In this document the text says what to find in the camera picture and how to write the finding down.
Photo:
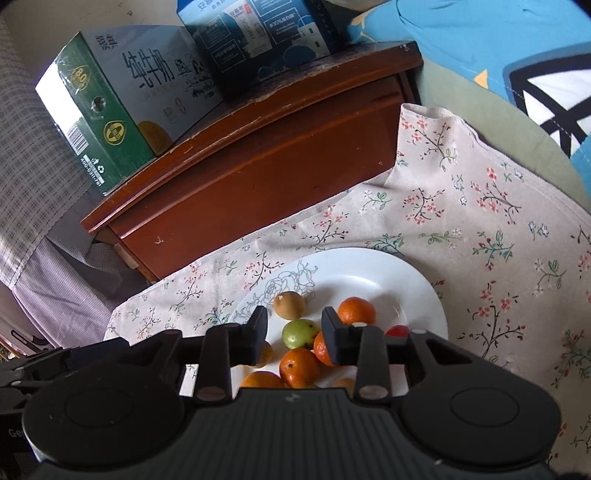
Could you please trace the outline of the small orange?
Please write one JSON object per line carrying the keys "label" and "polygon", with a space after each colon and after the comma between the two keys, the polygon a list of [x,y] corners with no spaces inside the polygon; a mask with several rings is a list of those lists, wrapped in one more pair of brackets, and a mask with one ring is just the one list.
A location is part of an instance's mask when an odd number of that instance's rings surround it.
{"label": "small orange", "polygon": [[339,304],[338,315],[344,324],[365,323],[372,325],[377,319],[374,305],[360,297],[349,297],[343,300]]}

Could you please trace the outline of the brown kiwi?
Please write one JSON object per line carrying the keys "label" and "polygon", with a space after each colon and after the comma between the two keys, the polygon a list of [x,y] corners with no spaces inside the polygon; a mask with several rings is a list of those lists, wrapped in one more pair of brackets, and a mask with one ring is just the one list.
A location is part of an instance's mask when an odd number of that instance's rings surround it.
{"label": "brown kiwi", "polygon": [[273,346],[269,342],[263,342],[263,347],[259,352],[259,359],[256,361],[256,368],[263,368],[273,361]]}
{"label": "brown kiwi", "polygon": [[281,292],[273,298],[274,312],[288,321],[303,318],[306,306],[304,297],[294,291]]}

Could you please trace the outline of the large front orange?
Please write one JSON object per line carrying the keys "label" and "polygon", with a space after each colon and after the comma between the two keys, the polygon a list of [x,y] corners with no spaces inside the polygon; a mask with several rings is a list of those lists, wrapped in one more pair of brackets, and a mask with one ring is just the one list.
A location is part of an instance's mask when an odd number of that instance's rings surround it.
{"label": "large front orange", "polygon": [[283,379],[273,372],[269,371],[254,371],[245,376],[240,384],[242,388],[256,388],[256,389],[283,389],[286,387]]}

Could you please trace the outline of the large green jujube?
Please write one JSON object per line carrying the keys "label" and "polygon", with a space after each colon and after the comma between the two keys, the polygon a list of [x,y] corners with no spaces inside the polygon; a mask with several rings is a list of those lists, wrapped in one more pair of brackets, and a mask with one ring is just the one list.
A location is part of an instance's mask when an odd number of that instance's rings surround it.
{"label": "large green jujube", "polygon": [[283,344],[290,350],[297,348],[311,349],[314,346],[315,336],[320,328],[314,321],[308,319],[297,319],[287,323],[281,331]]}

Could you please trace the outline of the brown kiwi front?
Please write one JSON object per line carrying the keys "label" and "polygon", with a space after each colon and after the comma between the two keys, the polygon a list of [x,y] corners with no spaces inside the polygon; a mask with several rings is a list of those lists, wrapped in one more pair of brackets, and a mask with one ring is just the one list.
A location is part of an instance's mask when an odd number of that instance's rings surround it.
{"label": "brown kiwi front", "polygon": [[294,291],[281,292],[273,298],[274,312],[288,321],[303,318],[306,306],[304,297]]}

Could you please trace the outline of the white floral plate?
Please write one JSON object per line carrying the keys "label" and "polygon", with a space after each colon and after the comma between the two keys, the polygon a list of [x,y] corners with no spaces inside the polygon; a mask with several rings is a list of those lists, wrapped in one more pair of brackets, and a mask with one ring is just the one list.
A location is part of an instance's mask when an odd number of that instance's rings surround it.
{"label": "white floral plate", "polygon": [[245,323],[254,308],[265,306],[269,312],[266,342],[273,347],[273,359],[263,370],[277,375],[287,353],[281,334],[287,321],[274,312],[273,299],[284,291],[304,297],[304,318],[316,324],[321,323],[326,306],[338,308],[346,298],[359,297],[375,307],[376,325],[383,331],[405,325],[449,337],[444,308],[431,283],[406,261],[367,248],[327,250],[288,263],[221,313],[197,315],[197,324],[184,328],[183,335],[200,336],[218,323]]}

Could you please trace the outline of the checkered purple bedsheet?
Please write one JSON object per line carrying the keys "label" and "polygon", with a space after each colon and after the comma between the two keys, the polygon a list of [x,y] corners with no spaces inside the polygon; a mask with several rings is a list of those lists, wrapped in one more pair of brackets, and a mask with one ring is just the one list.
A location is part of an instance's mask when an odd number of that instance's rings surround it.
{"label": "checkered purple bedsheet", "polygon": [[80,222],[99,203],[1,28],[1,281],[56,347],[102,341],[115,308],[145,287]]}

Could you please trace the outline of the floral tablecloth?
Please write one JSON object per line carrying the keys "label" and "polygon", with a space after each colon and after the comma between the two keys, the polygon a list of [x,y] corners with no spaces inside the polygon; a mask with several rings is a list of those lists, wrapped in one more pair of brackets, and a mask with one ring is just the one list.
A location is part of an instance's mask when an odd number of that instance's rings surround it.
{"label": "floral tablecloth", "polygon": [[400,120],[392,169],[169,275],[117,307],[106,337],[202,334],[280,292],[314,295],[314,254],[382,252],[427,278],[453,341],[554,396],[548,464],[588,471],[589,214],[445,109],[406,105]]}

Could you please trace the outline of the brown wooden nightstand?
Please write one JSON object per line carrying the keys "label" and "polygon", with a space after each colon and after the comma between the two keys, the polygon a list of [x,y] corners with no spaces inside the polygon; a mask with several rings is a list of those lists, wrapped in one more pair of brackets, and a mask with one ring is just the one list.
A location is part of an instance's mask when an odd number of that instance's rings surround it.
{"label": "brown wooden nightstand", "polygon": [[356,45],[222,104],[82,221],[151,281],[394,165],[415,43]]}

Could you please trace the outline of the green sofa cushion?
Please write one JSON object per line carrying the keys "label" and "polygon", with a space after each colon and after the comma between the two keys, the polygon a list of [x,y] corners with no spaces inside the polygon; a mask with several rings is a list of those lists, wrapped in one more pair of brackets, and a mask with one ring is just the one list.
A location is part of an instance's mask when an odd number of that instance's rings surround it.
{"label": "green sofa cushion", "polygon": [[488,145],[590,209],[590,196],[570,159],[519,109],[429,59],[417,70],[415,81],[422,105],[462,117]]}

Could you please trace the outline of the green milk carton box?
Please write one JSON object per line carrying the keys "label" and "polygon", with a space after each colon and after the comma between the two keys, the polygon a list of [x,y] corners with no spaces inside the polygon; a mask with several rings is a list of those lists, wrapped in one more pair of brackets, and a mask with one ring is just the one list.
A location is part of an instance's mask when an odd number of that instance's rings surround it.
{"label": "green milk carton box", "polygon": [[79,32],[35,90],[104,196],[221,103],[190,33],[167,25]]}

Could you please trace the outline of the blue milk carton box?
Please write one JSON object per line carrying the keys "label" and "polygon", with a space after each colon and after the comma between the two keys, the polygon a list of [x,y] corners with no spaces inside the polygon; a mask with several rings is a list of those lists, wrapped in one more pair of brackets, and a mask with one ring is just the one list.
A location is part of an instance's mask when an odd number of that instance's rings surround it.
{"label": "blue milk carton box", "polygon": [[321,1],[179,1],[176,13],[226,99],[335,54],[344,43]]}

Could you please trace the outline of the blue shark plush pillow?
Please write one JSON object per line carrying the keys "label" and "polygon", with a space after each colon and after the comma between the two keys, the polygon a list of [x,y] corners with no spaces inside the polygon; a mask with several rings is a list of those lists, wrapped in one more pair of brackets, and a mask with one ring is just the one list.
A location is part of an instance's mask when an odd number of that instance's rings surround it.
{"label": "blue shark plush pillow", "polygon": [[387,1],[346,32],[354,43],[417,43],[526,114],[589,173],[589,2]]}

